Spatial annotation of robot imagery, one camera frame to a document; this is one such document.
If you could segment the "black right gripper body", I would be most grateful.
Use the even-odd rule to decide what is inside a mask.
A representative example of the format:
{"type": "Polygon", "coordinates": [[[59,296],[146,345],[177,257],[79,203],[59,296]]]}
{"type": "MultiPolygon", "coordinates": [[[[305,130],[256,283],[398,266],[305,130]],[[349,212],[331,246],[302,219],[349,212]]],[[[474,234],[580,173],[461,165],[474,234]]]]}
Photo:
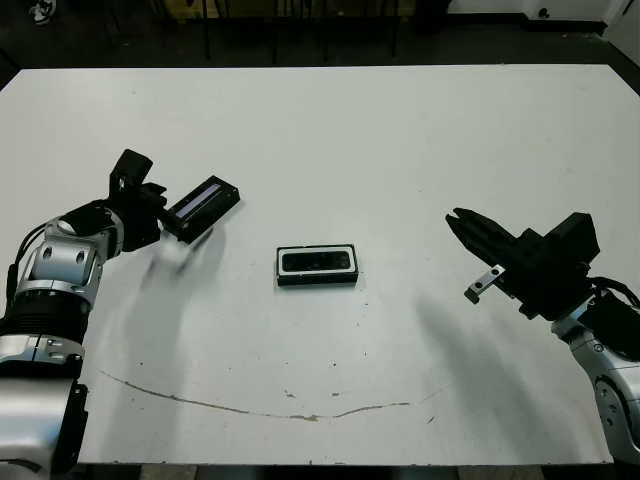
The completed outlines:
{"type": "Polygon", "coordinates": [[[499,264],[472,282],[464,295],[472,303],[494,286],[521,302],[519,312],[554,321],[590,296],[593,261],[591,227],[555,227],[542,235],[528,228],[504,247],[499,264]]]}

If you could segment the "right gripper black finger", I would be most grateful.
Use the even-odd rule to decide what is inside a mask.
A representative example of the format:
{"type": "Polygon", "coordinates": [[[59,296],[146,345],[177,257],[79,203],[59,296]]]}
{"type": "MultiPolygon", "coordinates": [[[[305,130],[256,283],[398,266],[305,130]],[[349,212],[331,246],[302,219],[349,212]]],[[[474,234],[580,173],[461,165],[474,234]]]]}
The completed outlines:
{"type": "Polygon", "coordinates": [[[494,220],[466,208],[454,208],[452,232],[468,250],[510,245],[516,237],[494,220]]]}
{"type": "Polygon", "coordinates": [[[479,213],[449,213],[445,221],[463,246],[489,266],[499,264],[508,231],[479,213]]]}

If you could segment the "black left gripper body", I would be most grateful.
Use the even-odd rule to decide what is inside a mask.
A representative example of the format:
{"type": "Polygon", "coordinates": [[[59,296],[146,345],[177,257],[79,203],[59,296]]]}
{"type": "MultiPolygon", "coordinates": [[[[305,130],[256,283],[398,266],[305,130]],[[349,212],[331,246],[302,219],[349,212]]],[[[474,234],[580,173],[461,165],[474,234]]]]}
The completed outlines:
{"type": "Polygon", "coordinates": [[[159,240],[158,217],[167,203],[165,191],[165,187],[149,182],[109,194],[109,208],[123,225],[124,252],[136,251],[159,240]]]}

